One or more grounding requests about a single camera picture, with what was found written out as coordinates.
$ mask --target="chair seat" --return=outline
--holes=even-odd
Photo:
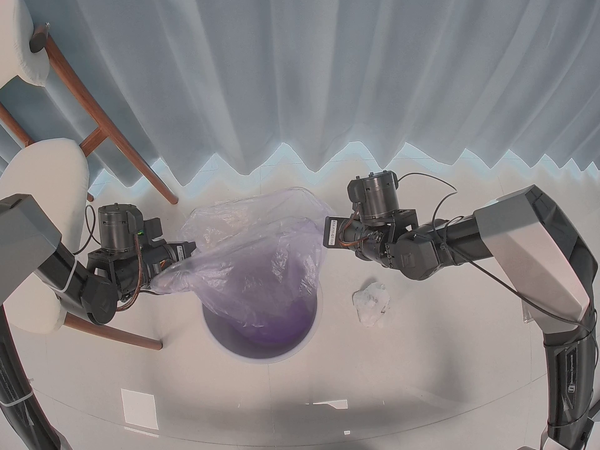
[[[46,49],[31,53],[34,33],[24,0],[0,0],[0,88],[17,75],[27,83],[44,86],[50,71]]]
[[[61,232],[62,243],[79,250],[88,193],[88,162],[69,139],[43,140],[21,150],[0,176],[0,199],[15,193],[34,196]],[[8,321],[29,332],[47,334],[63,323],[66,311],[56,294],[35,274],[4,302]]]

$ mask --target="purple trash bag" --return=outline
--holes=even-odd
[[[177,239],[195,241],[197,250],[157,275],[152,289],[192,290],[254,342],[292,342],[314,318],[330,214],[304,188],[196,209]]]

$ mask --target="blue-gray curtain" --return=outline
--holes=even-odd
[[[182,184],[213,153],[249,173],[281,142],[312,170],[355,140],[381,166],[404,142],[445,163],[600,163],[600,0],[25,1]],[[53,72],[0,101],[36,139],[95,128]],[[18,146],[0,133],[1,166]],[[139,177],[109,142],[89,161]]]

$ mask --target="barcode label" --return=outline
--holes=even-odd
[[[329,244],[335,245],[335,233],[337,230],[337,220],[331,220],[331,225],[329,227]]]

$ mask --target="white tile floor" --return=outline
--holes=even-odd
[[[453,183],[459,195],[442,207],[439,216],[446,218],[470,214],[495,197],[537,183],[600,256],[600,172],[595,168],[579,172],[568,164],[558,169],[544,159],[529,169],[509,154],[487,169],[468,152],[447,166],[409,146],[388,168],[398,175],[431,173]],[[361,145],[353,144],[318,173],[308,171],[285,146],[249,176],[213,157],[185,188],[160,162],[155,169],[180,197],[178,205],[169,205],[146,181],[126,189],[104,175],[91,189],[97,196],[94,208],[134,203],[145,218],[161,218],[167,239],[195,207],[296,185],[347,215],[348,181],[379,168]],[[420,221],[427,221],[447,190],[425,177],[407,177],[400,184],[400,204],[416,208]],[[505,278],[496,262],[484,266]],[[391,308],[381,327],[365,328],[352,293],[373,279],[385,283]],[[14,329],[14,338],[50,421],[75,450],[539,445],[547,405],[541,332],[523,324],[514,296],[472,267],[415,282],[341,250],[328,252],[320,282],[323,312],[316,334],[296,355],[271,365],[244,364],[216,347],[191,293],[141,295],[111,322],[161,338],[160,352],[65,327],[47,336]],[[600,376],[596,381],[600,385]],[[121,389],[154,395],[158,430],[134,430],[159,437],[124,428],[133,426],[124,420]],[[326,400],[347,400],[348,408],[312,404]],[[21,448],[4,419],[0,438],[9,443],[3,448]]]

